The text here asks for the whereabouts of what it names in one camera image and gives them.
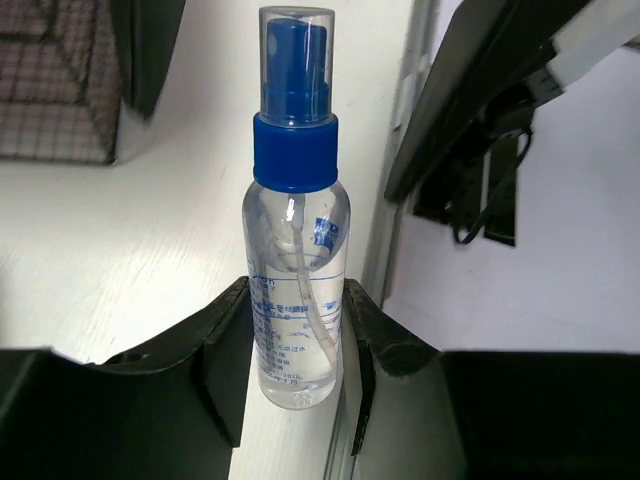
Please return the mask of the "small blue-capped glue bottle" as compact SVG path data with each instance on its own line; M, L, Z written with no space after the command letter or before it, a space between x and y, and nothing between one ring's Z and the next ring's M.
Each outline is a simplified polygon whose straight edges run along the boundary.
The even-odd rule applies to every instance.
M351 208L332 109L335 14L259 11L260 108L242 216L259 385L287 410L323 402L339 376Z

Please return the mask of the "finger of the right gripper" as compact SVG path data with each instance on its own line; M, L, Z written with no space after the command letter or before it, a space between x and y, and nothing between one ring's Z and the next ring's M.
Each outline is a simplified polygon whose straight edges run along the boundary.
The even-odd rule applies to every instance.
M122 99L148 120L164 87L185 1L113 0L109 7Z
M385 199L404 201L508 90L526 89L539 107L638 33L636 0L461 2L410 118Z

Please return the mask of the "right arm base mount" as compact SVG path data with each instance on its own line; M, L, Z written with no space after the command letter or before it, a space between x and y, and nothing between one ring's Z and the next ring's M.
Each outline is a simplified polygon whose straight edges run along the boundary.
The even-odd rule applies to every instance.
M515 246L517 170L532 143L534 112L524 86L490 101L422 183L413 214L449 226L458 245L482 236Z

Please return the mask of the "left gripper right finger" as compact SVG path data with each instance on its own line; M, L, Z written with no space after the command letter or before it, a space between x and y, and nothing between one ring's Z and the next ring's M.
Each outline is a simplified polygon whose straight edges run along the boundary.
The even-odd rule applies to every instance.
M354 280L343 391L364 479L635 479L639 358L441 351Z

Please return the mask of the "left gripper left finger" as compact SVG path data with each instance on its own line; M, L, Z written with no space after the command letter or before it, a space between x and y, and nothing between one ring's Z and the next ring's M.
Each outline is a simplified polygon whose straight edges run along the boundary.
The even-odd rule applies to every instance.
M5 479L225 479L241 441L250 295L211 304L102 364L1 354Z

